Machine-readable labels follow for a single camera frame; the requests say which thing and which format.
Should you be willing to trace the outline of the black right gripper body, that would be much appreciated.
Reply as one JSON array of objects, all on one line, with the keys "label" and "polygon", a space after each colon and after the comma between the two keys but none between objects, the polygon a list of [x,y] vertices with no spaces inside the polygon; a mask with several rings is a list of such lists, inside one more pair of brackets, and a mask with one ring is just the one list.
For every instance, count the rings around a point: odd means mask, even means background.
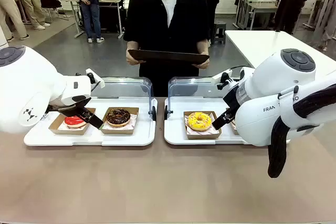
[{"label": "black right gripper body", "polygon": [[223,97],[223,100],[228,105],[228,109],[225,111],[225,119],[234,119],[237,110],[246,101],[246,91],[244,87],[234,86]]}]

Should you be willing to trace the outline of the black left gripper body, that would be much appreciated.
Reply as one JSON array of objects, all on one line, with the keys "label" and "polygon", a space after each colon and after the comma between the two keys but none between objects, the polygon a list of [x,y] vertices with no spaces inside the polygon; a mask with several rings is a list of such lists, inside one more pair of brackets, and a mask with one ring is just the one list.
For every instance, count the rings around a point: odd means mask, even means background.
[{"label": "black left gripper body", "polygon": [[91,97],[78,95],[71,98],[71,105],[48,105],[48,112],[59,112],[65,116],[88,116],[89,110],[85,108],[86,104],[91,100]]}]

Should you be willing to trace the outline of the person's left hand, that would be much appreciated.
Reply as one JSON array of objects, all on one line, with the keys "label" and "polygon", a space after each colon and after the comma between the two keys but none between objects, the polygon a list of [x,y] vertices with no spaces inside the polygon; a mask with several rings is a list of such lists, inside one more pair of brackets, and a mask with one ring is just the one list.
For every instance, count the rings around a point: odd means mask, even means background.
[{"label": "person's left hand", "polygon": [[199,65],[193,64],[193,66],[198,69],[207,69],[209,67],[209,63],[210,63],[210,60],[207,59],[204,63],[199,64]]}]

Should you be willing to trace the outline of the person's right hand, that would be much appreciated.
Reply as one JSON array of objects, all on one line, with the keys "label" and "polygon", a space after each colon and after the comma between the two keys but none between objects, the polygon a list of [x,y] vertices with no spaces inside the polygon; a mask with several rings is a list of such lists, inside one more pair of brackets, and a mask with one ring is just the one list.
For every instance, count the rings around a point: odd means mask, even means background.
[{"label": "person's right hand", "polygon": [[136,60],[136,59],[134,59],[134,58],[130,55],[128,49],[126,50],[126,61],[127,61],[128,64],[130,64],[130,65],[132,65],[132,66],[135,66],[135,65],[139,65],[139,64],[145,63],[144,60]]}]

